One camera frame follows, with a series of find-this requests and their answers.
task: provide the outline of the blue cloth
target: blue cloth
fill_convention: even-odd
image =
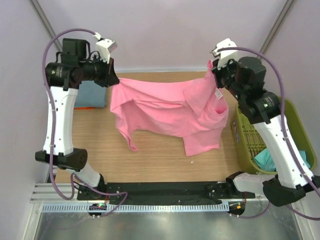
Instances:
[[[93,81],[83,81],[79,86],[74,107],[96,107],[104,108],[106,106],[107,89],[95,84]]]
[[[310,168],[310,164],[307,162],[307,156],[305,151],[299,151],[305,165]],[[255,163],[259,166],[260,169],[265,170],[267,172],[275,172],[276,165],[274,163],[273,158],[270,155],[269,150],[266,148],[262,152],[260,152],[257,156],[254,157]]]

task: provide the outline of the pink t-shirt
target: pink t-shirt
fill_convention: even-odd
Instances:
[[[112,87],[110,111],[133,151],[134,130],[183,138],[187,156],[219,148],[229,110],[211,72],[212,61],[207,67],[204,78],[173,83],[120,78]]]

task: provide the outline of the shirt tag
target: shirt tag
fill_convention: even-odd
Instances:
[[[223,97],[222,93],[219,91],[218,88],[215,89],[215,96],[218,98],[218,100]]]

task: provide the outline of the gray cloth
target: gray cloth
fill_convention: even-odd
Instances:
[[[97,107],[104,108],[107,89],[95,84],[93,81],[83,81],[79,86],[78,95],[74,107]]]

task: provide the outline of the metal pole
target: metal pole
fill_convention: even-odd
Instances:
[[[49,37],[52,39],[56,35],[56,33],[55,33],[54,29],[52,28],[46,14],[44,13],[42,7],[40,6],[38,0],[29,0],[29,2],[31,4],[31,6],[33,7],[35,13],[39,17],[43,27],[45,28],[46,32],[49,35]],[[62,44],[59,40],[56,40],[54,42],[54,45],[56,46],[58,51],[62,52]]]
[[[260,48],[261,53],[266,53],[296,1],[297,0],[287,0],[285,2],[264,43],[262,44],[262,47]]]

